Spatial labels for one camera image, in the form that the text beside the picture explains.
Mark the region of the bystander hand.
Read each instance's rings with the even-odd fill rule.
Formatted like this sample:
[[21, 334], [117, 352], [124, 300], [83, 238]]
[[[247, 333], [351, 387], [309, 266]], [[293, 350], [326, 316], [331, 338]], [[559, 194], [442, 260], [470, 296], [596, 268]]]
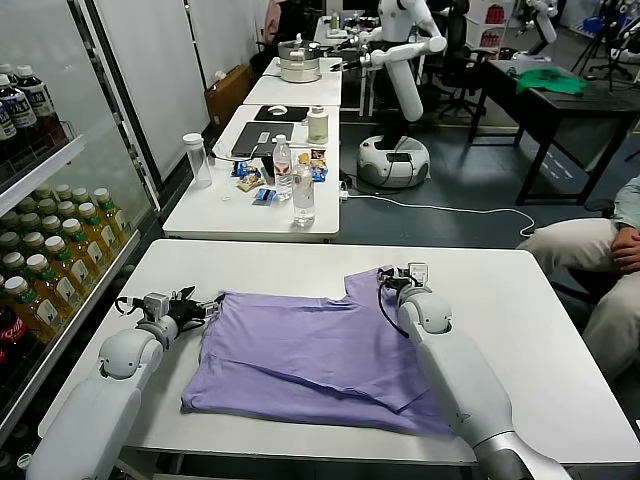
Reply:
[[639, 271], [640, 245], [639, 231], [632, 227], [623, 227], [611, 245], [614, 263], [623, 274]]

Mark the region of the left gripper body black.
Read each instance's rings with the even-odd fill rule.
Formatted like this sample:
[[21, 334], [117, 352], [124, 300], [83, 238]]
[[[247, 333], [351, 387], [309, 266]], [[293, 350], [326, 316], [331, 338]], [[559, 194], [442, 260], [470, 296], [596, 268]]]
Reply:
[[189, 331], [206, 323], [206, 309], [190, 299], [171, 300], [168, 316], [176, 323], [179, 332]]

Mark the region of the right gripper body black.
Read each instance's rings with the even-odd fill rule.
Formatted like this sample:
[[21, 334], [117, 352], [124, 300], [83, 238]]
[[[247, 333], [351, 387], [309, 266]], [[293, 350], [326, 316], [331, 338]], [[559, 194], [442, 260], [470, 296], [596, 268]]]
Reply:
[[384, 271], [384, 291], [395, 293], [397, 300], [406, 300], [416, 289], [415, 280], [403, 269], [388, 269]]

